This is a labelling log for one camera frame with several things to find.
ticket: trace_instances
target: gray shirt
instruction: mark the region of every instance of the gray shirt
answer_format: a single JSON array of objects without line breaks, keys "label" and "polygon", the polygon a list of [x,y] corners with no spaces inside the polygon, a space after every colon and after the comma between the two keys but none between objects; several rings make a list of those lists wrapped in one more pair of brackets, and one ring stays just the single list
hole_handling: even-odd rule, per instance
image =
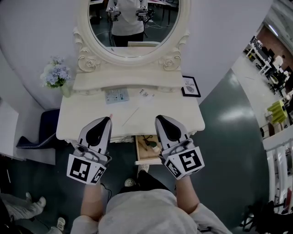
[{"label": "gray shirt", "polygon": [[200,227],[210,227],[214,234],[231,234],[204,205],[199,204],[188,215],[177,207],[171,192],[156,189],[116,195],[100,222],[80,216],[74,221],[71,234],[199,234]]}]

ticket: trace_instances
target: person's foot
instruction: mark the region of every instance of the person's foot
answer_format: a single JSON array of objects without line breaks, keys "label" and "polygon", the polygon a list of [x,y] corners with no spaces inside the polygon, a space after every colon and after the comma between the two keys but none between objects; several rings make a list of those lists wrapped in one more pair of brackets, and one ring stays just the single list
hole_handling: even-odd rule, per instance
[{"label": "person's foot", "polygon": [[41,207],[45,207],[47,202],[46,202],[46,199],[45,199],[44,197],[41,197],[37,203],[38,203]]},{"label": "person's foot", "polygon": [[61,232],[63,232],[63,230],[64,230],[64,227],[65,227],[65,219],[63,219],[62,217],[59,217],[58,218],[58,222],[57,222],[57,228],[61,231]]},{"label": "person's foot", "polygon": [[31,194],[29,192],[26,192],[26,201],[28,203],[32,203],[33,202],[32,196],[31,196]]},{"label": "person's foot", "polygon": [[140,172],[141,170],[144,170],[145,172],[148,172],[149,169],[150,169],[150,165],[149,165],[149,164],[142,164],[142,165],[139,165],[139,166],[138,166],[138,171],[137,171],[137,178],[138,178],[139,172]]},{"label": "person's foot", "polygon": [[134,179],[131,179],[131,178],[125,180],[124,182],[125,187],[132,187],[134,185],[136,185],[136,182],[134,181]]}]

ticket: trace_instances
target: blue flowers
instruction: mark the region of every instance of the blue flowers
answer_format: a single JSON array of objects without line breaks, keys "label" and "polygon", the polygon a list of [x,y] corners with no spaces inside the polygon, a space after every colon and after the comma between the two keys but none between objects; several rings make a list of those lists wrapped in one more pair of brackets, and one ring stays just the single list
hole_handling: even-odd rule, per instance
[{"label": "blue flowers", "polygon": [[70,69],[62,64],[64,62],[63,58],[58,56],[51,58],[51,62],[44,68],[40,78],[44,81],[45,86],[57,88],[71,79]]}]

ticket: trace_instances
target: forearm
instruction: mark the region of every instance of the forearm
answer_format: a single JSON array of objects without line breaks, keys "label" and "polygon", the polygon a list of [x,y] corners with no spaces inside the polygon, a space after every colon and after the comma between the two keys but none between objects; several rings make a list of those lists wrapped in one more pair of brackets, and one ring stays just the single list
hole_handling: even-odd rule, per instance
[{"label": "forearm", "polygon": [[81,205],[81,215],[91,217],[95,221],[103,215],[102,191],[100,183],[97,185],[86,185]]},{"label": "forearm", "polygon": [[176,182],[177,206],[186,213],[191,214],[200,203],[190,177],[184,177]]}]

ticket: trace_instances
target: yellow object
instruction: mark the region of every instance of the yellow object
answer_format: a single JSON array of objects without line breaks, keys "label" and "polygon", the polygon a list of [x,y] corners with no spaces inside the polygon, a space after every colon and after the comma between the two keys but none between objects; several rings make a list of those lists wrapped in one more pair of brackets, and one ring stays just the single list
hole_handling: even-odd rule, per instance
[{"label": "yellow object", "polygon": [[269,112],[272,112],[272,116],[273,116],[272,124],[275,124],[277,122],[282,123],[288,117],[287,111],[282,101],[275,102],[267,110]]}]

